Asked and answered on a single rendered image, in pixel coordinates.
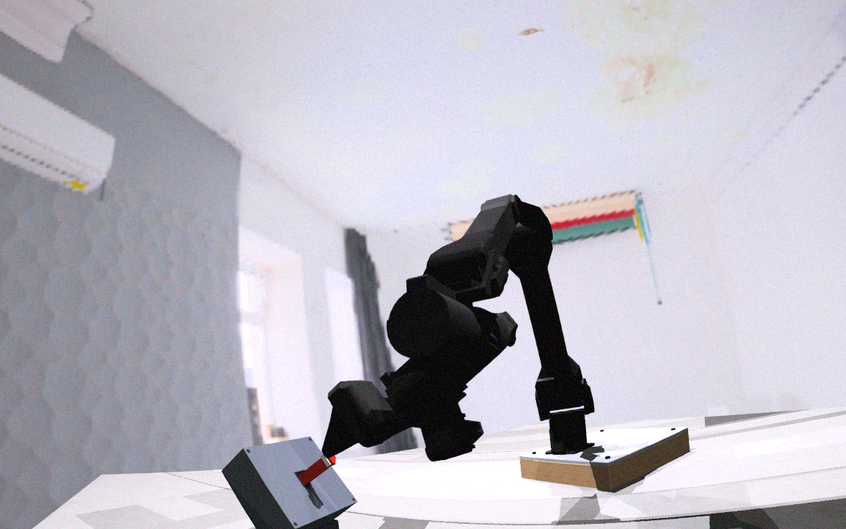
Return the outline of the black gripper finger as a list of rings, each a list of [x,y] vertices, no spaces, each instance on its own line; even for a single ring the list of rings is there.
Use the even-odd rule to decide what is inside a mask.
[[[413,421],[410,420],[410,418],[405,418],[403,420],[399,420],[399,429],[397,429],[396,434],[402,432],[403,430],[409,429],[409,428],[420,428],[419,422],[413,422]]]
[[[333,406],[328,426],[325,442],[322,446],[322,454],[325,454],[325,458],[333,458],[334,455],[338,455],[359,443]]]

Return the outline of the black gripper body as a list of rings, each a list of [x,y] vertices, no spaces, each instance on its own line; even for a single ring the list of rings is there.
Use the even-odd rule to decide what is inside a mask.
[[[421,359],[407,359],[396,372],[380,377],[387,398],[372,381],[340,381],[327,399],[348,425],[353,436],[365,447],[378,445],[399,429],[399,420],[419,422],[416,409],[437,397],[448,400],[466,391],[469,381],[461,381],[444,365]],[[407,416],[407,414],[408,416]]]

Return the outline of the dark red peg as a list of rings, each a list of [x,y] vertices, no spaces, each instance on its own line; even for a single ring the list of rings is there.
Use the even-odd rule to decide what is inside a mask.
[[[335,464],[338,464],[338,460],[336,460],[335,456],[333,456],[333,458],[325,458],[325,454],[323,454],[320,456],[320,459],[315,462],[315,464],[312,464],[308,469],[306,469],[306,471],[303,471],[303,473],[299,475],[299,478],[301,478],[303,485],[309,484],[311,480],[318,478],[320,473],[325,472],[327,468],[330,468]]]

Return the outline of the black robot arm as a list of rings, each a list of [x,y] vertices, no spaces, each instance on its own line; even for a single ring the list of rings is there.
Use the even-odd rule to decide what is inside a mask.
[[[481,204],[466,234],[430,255],[423,276],[406,280],[387,320],[395,351],[440,364],[461,381],[472,381],[506,346],[518,325],[507,312],[491,314],[474,302],[499,297],[508,269],[521,281],[541,369],[536,381],[540,420],[549,420],[551,450],[545,455],[578,454],[587,443],[585,415],[595,412],[590,386],[566,350],[560,314],[549,275],[553,229],[543,209],[500,195]],[[416,410],[427,459],[469,454],[483,434],[479,421],[466,420],[459,402],[437,397]],[[577,406],[583,409],[562,411]],[[550,411],[557,411],[550,413]]]

